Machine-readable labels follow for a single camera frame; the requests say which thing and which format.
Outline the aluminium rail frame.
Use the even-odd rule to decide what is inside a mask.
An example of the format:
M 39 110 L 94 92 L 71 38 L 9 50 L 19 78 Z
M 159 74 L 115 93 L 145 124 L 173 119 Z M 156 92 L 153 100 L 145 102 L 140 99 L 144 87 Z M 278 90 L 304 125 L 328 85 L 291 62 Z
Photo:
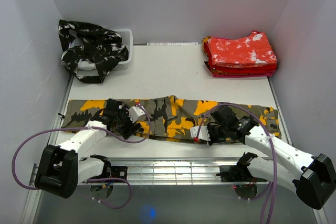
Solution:
M 217 185 L 219 183 L 243 184 L 247 182 L 222 182 L 216 174 L 219 167 L 237 165 L 236 161 L 213 160 L 159 160 L 159 161 L 117 161 L 111 162 L 107 158 L 84 158 L 73 172 L 78 175 L 76 185 L 129 183 L 130 185 Z M 107 168 L 111 166 L 127 166 L 127 180 L 110 178 Z M 251 175 L 270 181 L 273 178 L 272 161 L 255 158 L 251 161 Z

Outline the black white camouflage trousers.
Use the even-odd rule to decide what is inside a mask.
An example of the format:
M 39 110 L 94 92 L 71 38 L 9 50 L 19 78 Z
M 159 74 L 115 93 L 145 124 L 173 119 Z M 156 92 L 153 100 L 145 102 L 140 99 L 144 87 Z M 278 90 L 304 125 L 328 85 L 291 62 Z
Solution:
M 99 25 L 61 19 L 58 34 L 63 49 L 61 64 L 83 83 L 103 83 L 130 56 L 121 35 Z

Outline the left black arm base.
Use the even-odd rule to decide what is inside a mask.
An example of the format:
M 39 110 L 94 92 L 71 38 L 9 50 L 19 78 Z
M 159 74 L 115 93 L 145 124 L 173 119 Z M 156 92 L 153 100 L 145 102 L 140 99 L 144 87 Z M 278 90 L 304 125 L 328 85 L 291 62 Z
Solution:
M 111 166 L 107 168 L 107 173 L 110 178 L 121 178 L 127 180 L 128 167 L 127 166 Z

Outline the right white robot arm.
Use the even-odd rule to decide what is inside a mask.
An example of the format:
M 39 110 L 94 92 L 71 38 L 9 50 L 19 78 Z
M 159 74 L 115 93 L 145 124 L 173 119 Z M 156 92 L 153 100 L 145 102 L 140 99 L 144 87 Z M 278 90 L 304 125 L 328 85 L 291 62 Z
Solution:
M 296 193 L 307 206 L 320 210 L 335 192 L 335 168 L 332 160 L 303 152 L 268 132 L 255 115 L 249 113 L 240 119 L 232 110 L 233 104 L 219 104 L 207 112 L 213 118 L 203 129 L 208 145 L 226 139 L 238 141 L 264 153 L 265 160 L 247 152 L 236 165 L 218 175 L 224 181 L 244 182 L 261 178 Z

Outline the white plastic basket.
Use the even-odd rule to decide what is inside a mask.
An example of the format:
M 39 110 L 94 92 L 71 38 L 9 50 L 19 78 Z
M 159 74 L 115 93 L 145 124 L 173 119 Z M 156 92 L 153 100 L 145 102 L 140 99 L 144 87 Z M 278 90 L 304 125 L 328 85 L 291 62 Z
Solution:
M 101 67 L 112 70 L 118 63 L 129 58 L 129 50 L 122 41 L 122 36 L 105 28 L 78 28 L 69 31 L 69 35 L 79 40 L 81 45 L 69 45 L 61 62 L 73 72 L 99 71 Z

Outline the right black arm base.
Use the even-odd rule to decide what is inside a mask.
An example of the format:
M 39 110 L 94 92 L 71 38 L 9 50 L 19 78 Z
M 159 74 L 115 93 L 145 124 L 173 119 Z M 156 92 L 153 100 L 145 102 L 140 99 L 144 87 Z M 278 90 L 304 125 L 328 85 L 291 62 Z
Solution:
M 245 167 L 237 165 L 219 167 L 219 172 L 216 174 L 221 178 L 222 182 L 265 182 L 265 179 L 255 178 Z

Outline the orange green camouflage trousers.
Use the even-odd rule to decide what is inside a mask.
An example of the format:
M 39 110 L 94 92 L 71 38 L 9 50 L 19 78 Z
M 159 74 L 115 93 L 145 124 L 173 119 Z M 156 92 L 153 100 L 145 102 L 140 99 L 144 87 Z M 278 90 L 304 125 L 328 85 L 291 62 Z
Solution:
M 154 99 L 123 99 L 129 107 L 141 104 L 150 116 L 139 118 L 140 130 L 136 136 L 145 136 L 151 128 L 150 139 L 170 142 L 190 142 L 190 128 L 201 123 L 205 113 L 218 105 L 216 101 L 179 99 L 169 95 Z M 84 127 L 96 112 L 107 106 L 107 100 L 69 100 L 62 128 Z

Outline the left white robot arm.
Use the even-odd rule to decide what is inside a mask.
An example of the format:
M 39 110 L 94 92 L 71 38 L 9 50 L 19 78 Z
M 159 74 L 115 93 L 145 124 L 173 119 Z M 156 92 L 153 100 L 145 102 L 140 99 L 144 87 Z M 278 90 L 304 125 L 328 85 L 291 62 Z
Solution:
M 112 175 L 109 159 L 97 154 L 85 157 L 86 152 L 108 134 L 127 140 L 141 128 L 138 119 L 144 114 L 138 104 L 130 107 L 121 101 L 109 99 L 106 107 L 97 111 L 73 137 L 57 146 L 47 145 L 44 148 L 35 187 L 69 198 L 78 183 L 90 179 L 107 181 Z

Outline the red folded trousers stack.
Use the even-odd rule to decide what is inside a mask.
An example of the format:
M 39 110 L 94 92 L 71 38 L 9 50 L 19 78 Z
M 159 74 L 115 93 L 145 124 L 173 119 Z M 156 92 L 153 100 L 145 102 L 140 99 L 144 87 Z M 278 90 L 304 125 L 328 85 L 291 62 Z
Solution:
M 213 77 L 228 77 L 228 78 L 260 77 L 260 76 L 270 77 L 277 69 L 277 65 L 263 66 L 263 67 L 247 67 L 247 68 L 216 67 L 210 64 L 208 56 L 205 54 L 204 49 L 203 53 L 207 57 L 205 65 L 212 73 Z

